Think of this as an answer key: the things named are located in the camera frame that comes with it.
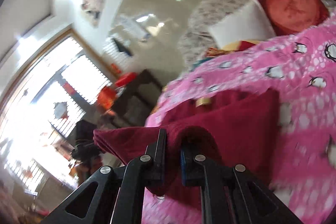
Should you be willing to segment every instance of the wooden trim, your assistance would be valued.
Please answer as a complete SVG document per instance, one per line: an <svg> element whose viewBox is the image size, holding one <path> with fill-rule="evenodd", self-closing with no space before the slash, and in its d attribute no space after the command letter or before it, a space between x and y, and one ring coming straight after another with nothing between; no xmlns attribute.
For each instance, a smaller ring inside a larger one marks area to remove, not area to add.
<svg viewBox="0 0 336 224"><path fill-rule="evenodd" d="M43 48L36 57L33 58L29 62L28 65L26 65L23 70L19 73L19 75L15 78L13 83L10 85L10 87L6 90L2 100L0 101L0 113L2 113L7 105L7 103L10 101L11 97L14 95L16 89L19 87L19 85L22 82L22 79L28 75L28 73L34 68L34 66L42 60L42 58L49 53L54 47L56 47L62 40L65 40L68 37L73 37L76 42L84 49L85 52L90 54L93 58L95 58L98 62L100 62L116 79L118 79L118 75L116 75L115 72L113 72L112 68L107 65L106 62L102 60L98 54L96 54L91 47L84 41L82 37L80 37L79 34L77 34L76 31L73 29L69 29L65 31L63 34L58 36L56 39L54 39L51 43L49 43L45 48Z"/></svg>

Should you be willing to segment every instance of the bed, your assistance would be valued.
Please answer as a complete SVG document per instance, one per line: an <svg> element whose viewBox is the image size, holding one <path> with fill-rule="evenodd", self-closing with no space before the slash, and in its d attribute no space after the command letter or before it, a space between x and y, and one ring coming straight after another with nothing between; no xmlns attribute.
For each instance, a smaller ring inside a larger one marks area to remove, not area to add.
<svg viewBox="0 0 336 224"><path fill-rule="evenodd" d="M179 41L186 67L202 59L208 47L216 46L208 26L247 1L200 3ZM222 90L279 90L282 134L274 151L270 187L307 224L322 223L336 205L336 169L332 160L322 156L331 138L336 140L336 10L334 1L322 1L330 10L323 24L211 59L183 73L167 85L158 110L146 122L147 127L159 126L165 114L181 102L211 97ZM201 223L199 211L149 191L143 208L143 223Z"/></svg>

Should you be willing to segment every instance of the framed picture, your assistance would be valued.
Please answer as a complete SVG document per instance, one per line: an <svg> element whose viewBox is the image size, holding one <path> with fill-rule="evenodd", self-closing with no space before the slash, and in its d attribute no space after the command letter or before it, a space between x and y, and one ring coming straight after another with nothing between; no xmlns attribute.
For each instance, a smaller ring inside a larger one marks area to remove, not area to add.
<svg viewBox="0 0 336 224"><path fill-rule="evenodd" d="M105 0L83 0L81 4L81 11L91 25L97 27L104 6Z"/></svg>

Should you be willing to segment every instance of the pink bedsheet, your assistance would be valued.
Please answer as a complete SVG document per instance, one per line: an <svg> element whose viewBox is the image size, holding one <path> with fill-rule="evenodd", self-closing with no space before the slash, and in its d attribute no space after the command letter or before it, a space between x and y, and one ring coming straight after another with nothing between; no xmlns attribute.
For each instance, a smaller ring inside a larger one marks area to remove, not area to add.
<svg viewBox="0 0 336 224"><path fill-rule="evenodd" d="M288 207L304 223L321 223L336 205L336 169L323 156L330 136L336 140L335 12L318 27L217 57L172 81L146 126L160 125L168 110L190 98L226 89L279 90L282 135L274 152L272 187L287 193ZM171 210L165 207L173 202L167 199L156 210L168 217ZM189 219L174 223L197 223Z"/></svg>

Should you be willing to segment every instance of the folded maroon garment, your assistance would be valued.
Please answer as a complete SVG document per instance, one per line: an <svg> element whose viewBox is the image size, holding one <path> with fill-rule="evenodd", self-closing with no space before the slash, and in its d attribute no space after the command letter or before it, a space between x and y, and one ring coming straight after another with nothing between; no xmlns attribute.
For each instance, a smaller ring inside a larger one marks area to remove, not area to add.
<svg viewBox="0 0 336 224"><path fill-rule="evenodd" d="M278 92L267 90L261 95L225 90L216 95L214 105L222 107L195 114L191 104L182 103L176 109L190 109L181 113L181 120L156 128L120 128L95 130L95 143L116 155L127 164L144 154L148 144L157 140L159 128L167 130L165 185L151 188L156 195L166 194L200 209L198 188L185 188L179 174L180 147L187 139L197 145L206 157L227 166L245 165L265 183L270 182L270 163L278 133ZM173 120L177 113L173 110Z"/></svg>

